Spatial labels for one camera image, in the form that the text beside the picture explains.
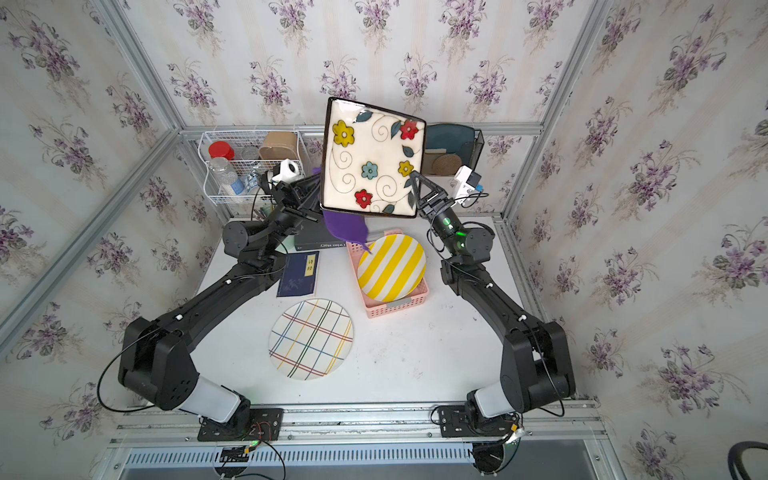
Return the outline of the square floral plate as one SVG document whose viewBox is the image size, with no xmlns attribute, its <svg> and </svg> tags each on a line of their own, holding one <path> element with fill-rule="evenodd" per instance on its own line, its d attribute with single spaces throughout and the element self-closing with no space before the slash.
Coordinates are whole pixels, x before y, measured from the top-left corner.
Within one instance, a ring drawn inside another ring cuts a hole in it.
<svg viewBox="0 0 768 480">
<path fill-rule="evenodd" d="M 422 168 L 427 123 L 354 100 L 327 102 L 322 154 L 323 209 L 413 218 L 411 174 Z"/>
</svg>

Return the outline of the purple cloth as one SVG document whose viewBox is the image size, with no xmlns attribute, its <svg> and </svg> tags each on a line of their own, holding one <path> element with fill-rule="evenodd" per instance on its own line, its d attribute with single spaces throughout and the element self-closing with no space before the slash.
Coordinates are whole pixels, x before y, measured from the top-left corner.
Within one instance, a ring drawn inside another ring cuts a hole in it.
<svg viewBox="0 0 768 480">
<path fill-rule="evenodd" d="M 323 219 L 328 232 L 339 240 L 359 245 L 369 252 L 369 230 L 363 216 L 325 209 Z"/>
</svg>

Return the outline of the yellow striped round plate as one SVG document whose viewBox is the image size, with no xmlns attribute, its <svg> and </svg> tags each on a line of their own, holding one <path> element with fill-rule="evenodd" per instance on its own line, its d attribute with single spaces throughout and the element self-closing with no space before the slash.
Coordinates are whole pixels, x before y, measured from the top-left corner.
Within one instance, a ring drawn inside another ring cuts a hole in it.
<svg viewBox="0 0 768 480">
<path fill-rule="evenodd" d="M 413 237 L 385 235 L 365 250 L 356 269 L 358 286 L 368 298 L 381 303 L 404 299 L 421 283 L 426 253 Z"/>
</svg>

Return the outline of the round plaid plate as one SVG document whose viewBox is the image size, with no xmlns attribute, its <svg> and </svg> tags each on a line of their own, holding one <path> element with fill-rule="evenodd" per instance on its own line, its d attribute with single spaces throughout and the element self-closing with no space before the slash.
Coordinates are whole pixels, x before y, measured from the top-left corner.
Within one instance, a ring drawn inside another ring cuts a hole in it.
<svg viewBox="0 0 768 480">
<path fill-rule="evenodd" d="M 303 300 L 286 309 L 271 327 L 268 355 L 283 376 L 300 381 L 335 372 L 351 353 L 354 323 L 339 303 Z"/>
</svg>

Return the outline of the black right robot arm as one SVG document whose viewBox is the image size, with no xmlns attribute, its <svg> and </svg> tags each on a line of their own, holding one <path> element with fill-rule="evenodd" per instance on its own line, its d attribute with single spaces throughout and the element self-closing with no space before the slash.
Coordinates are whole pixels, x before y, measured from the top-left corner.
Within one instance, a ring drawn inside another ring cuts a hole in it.
<svg viewBox="0 0 768 480">
<path fill-rule="evenodd" d="M 420 173 L 409 174 L 405 186 L 448 253 L 441 260 L 443 283 L 475 308 L 502 344 L 499 380 L 467 396 L 473 419 L 524 414 L 571 397 L 576 382 L 564 328 L 526 311 L 486 269 L 495 232 L 485 224 L 461 222 L 453 210 L 456 200 Z"/>
</svg>

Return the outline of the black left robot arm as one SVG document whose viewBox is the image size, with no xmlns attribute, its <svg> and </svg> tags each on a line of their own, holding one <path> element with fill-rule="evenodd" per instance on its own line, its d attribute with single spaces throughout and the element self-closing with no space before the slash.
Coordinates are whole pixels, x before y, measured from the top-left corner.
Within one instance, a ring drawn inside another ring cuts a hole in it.
<svg viewBox="0 0 768 480">
<path fill-rule="evenodd" d="M 260 185 L 275 202 L 267 218 L 233 220 L 223 228 L 224 251 L 235 265 L 182 306 L 155 320 L 139 317 L 124 331 L 118 382 L 161 410 L 183 410 L 232 428 L 248 421 L 250 401 L 204 378 L 192 353 L 230 314 L 280 280 L 287 265 L 284 240 L 303 221 L 321 216 L 320 175 L 292 183 L 262 179 Z"/>
</svg>

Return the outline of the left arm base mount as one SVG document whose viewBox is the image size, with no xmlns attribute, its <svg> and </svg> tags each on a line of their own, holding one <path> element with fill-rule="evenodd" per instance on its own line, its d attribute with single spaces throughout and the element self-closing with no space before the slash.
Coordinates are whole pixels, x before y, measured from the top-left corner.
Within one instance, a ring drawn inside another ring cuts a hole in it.
<svg viewBox="0 0 768 480">
<path fill-rule="evenodd" d="M 239 400 L 233 416 L 224 423 L 208 417 L 200 419 L 196 440 L 202 443 L 247 441 L 241 452 L 226 453 L 221 461 L 245 461 L 258 446 L 279 439 L 285 410 L 278 407 L 253 406 L 242 394 L 231 390 Z"/>
</svg>

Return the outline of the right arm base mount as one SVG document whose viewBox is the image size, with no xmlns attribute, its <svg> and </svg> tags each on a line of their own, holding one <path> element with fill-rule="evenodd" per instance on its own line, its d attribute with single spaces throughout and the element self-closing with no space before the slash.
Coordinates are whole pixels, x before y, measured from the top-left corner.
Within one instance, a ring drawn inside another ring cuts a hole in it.
<svg viewBox="0 0 768 480">
<path fill-rule="evenodd" d="M 429 413 L 442 438 L 475 439 L 470 456 L 481 476 L 497 476 L 515 459 L 522 439 L 528 434 L 524 417 L 516 411 L 485 417 L 476 399 L 476 390 L 467 394 L 462 405 L 438 404 Z"/>
</svg>

